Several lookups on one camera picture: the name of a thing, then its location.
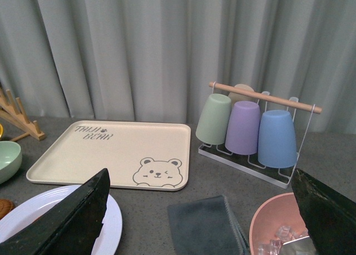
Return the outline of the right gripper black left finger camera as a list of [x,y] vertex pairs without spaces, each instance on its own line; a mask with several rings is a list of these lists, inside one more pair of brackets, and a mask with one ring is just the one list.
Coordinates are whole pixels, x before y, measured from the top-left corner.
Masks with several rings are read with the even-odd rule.
[[91,254],[110,190],[104,168],[29,226],[1,243],[1,254]]

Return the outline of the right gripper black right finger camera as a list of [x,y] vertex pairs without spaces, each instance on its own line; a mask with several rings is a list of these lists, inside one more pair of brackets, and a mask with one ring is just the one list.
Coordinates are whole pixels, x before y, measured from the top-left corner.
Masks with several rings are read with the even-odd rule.
[[297,168],[291,187],[319,254],[355,254],[355,202]]

